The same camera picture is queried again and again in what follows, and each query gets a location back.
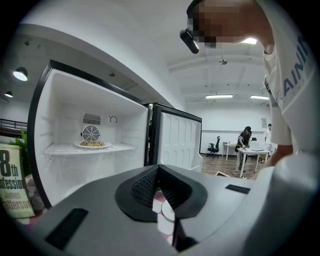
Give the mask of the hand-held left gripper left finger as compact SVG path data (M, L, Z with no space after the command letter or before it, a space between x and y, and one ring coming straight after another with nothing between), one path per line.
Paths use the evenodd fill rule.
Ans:
M45 213L32 241L46 256L172 256L153 211L158 167L89 182Z

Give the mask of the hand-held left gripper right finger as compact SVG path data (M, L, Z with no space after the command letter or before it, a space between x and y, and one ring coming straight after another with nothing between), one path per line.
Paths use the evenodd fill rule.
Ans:
M251 181L159 165L158 186L172 222L172 242L158 242L160 256L243 256L248 233L241 230L238 209Z

